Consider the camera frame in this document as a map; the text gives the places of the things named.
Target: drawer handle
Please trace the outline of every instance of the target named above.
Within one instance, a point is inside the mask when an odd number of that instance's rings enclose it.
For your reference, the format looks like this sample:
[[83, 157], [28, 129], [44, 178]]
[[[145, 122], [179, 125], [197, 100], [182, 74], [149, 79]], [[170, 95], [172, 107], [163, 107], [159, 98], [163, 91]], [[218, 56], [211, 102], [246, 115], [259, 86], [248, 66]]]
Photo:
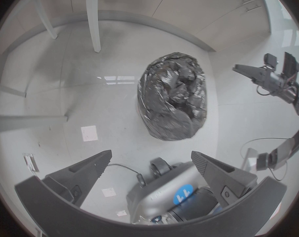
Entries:
[[258, 8], [260, 8], [260, 7], [262, 7], [262, 6], [257, 6], [257, 7], [255, 7], [255, 8], [252, 8], [252, 9], [250, 9], [250, 10], [246, 10], [246, 12], [249, 12], [249, 11], [252, 11], [252, 10], [255, 10], [255, 9], [258, 9]]
[[253, 2], [253, 1], [256, 1], [256, 0], [249, 0], [249, 1], [243, 2], [242, 4], [248, 4], [248, 3]]

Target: white number on blue sticker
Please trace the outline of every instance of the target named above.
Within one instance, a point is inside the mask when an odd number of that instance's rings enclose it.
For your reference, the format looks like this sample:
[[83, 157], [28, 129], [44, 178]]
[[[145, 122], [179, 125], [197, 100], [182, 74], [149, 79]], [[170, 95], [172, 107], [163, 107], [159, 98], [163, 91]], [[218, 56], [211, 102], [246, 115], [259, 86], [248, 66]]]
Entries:
[[174, 204], [180, 204], [184, 200], [186, 200], [190, 195], [193, 193], [193, 187], [191, 184], [183, 185], [175, 195], [173, 196], [173, 203]]

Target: white table leg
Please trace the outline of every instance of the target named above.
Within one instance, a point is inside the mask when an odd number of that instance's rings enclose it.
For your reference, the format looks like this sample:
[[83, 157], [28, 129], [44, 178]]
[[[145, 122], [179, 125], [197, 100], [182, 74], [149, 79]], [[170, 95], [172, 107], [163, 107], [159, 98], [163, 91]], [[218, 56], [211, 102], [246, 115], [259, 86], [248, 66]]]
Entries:
[[49, 18], [47, 17], [46, 13], [45, 13], [45, 10], [43, 8], [43, 5], [41, 3], [41, 0], [34, 0], [34, 4], [36, 6], [36, 11], [43, 23], [43, 25], [45, 26], [45, 28], [48, 30], [50, 36], [53, 38], [53, 39], [56, 39], [57, 38], [57, 34], [56, 32], [54, 31], [50, 21], [49, 21]]
[[25, 92], [22, 92], [22, 91], [19, 91], [19, 90], [16, 90], [16, 89], [12, 89], [12, 88], [9, 88], [9, 87], [3, 86], [3, 85], [0, 85], [0, 91], [7, 92], [7, 93], [10, 93], [10, 94], [14, 94], [14, 95], [21, 96], [21, 97], [26, 96]]
[[86, 0], [88, 24], [95, 52], [101, 50], [98, 26], [98, 0]]
[[67, 116], [0, 116], [0, 132], [62, 124]]

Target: black cable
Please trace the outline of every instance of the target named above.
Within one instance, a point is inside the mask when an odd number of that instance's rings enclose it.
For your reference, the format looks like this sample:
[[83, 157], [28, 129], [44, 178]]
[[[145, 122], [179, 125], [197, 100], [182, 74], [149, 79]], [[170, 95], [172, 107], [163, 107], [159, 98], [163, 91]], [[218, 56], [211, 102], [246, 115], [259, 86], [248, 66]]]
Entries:
[[284, 176], [281, 178], [281, 179], [278, 179], [278, 178], [276, 178], [275, 177], [275, 175], [273, 174], [273, 172], [272, 172], [272, 170], [269, 168], [269, 170], [271, 171], [271, 174], [273, 175], [273, 177], [277, 180], [277, 181], [282, 181], [284, 178], [285, 178], [285, 176], [286, 176], [286, 172], [287, 172], [287, 161], [286, 161], [286, 171], [285, 171], [285, 173], [284, 173]]
[[260, 93], [259, 91], [258, 91], [258, 88], [259, 88], [259, 85], [257, 86], [257, 93], [260, 95], [260, 96], [269, 96], [271, 93], [269, 93], [269, 94], [262, 94], [262, 93]]
[[124, 166], [124, 165], [122, 165], [122, 164], [117, 164], [117, 163], [108, 164], [108, 166], [114, 166], [114, 165], [116, 165], [116, 166], [121, 166], [121, 167], [123, 167], [123, 168], [127, 168], [127, 169], [133, 171], [134, 173], [136, 173], [136, 174], [138, 174], [138, 175], [140, 174], [139, 172], [135, 171], [134, 169], [131, 169], [131, 168], [129, 168], [129, 167], [127, 167], [127, 166]]
[[240, 148], [240, 150], [239, 150], [239, 154], [240, 154], [240, 156], [242, 157], [242, 159], [245, 159], [245, 157], [242, 156], [242, 148], [243, 148], [246, 144], [248, 144], [249, 142], [255, 141], [255, 140], [266, 140], [266, 139], [287, 140], [288, 138], [259, 138], [259, 139], [254, 139], [254, 140], [247, 141], [246, 143], [244, 143], [244, 144], [241, 146], [241, 148]]

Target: black garbage bag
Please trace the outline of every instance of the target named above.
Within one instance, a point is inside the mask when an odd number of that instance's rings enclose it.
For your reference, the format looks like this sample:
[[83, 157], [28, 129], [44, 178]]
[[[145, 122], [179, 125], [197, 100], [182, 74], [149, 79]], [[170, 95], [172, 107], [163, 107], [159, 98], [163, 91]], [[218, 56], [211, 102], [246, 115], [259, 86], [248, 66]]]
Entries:
[[205, 122], [205, 74], [187, 54], [171, 53], [149, 64], [137, 96], [140, 115], [155, 138], [191, 138]]

